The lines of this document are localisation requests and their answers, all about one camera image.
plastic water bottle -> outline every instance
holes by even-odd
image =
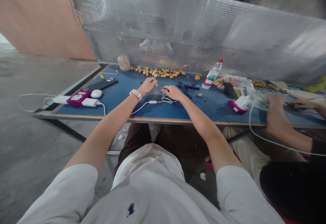
[[[204,80],[204,83],[201,85],[202,88],[209,89],[212,86],[213,81],[220,73],[222,62],[224,62],[224,59],[219,59],[218,62],[211,68],[210,72],[206,76],[206,79]]]

perforated metal panel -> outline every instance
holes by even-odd
[[[232,0],[73,0],[100,63],[256,79],[325,73],[326,22]]]

t-shirt sleeve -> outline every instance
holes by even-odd
[[[88,164],[60,172],[19,220],[22,223],[80,223],[94,198],[98,172]]]
[[[326,143],[314,139],[312,141],[311,152],[326,155]],[[311,155],[310,162],[315,167],[325,171],[324,166],[326,165],[326,156]]]
[[[284,223],[244,169],[225,166],[216,182],[221,212],[230,223]]]

logo on shirt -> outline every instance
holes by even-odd
[[[135,207],[135,204],[134,203],[131,203],[130,206],[129,206],[129,209],[128,209],[129,215],[127,215],[127,217],[130,216],[132,213],[135,212],[135,210],[133,209],[134,207]]]

black cloth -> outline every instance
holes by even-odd
[[[326,143],[313,141],[312,153],[326,155]],[[326,223],[326,157],[310,162],[271,162],[260,172],[260,185],[277,212],[297,223]]]
[[[118,164],[114,169],[114,175],[126,157],[147,143],[152,143],[148,124],[131,123],[124,147],[119,155]],[[204,139],[192,125],[164,124],[154,143],[178,158],[186,182],[196,171],[193,166],[200,165],[209,154]]]

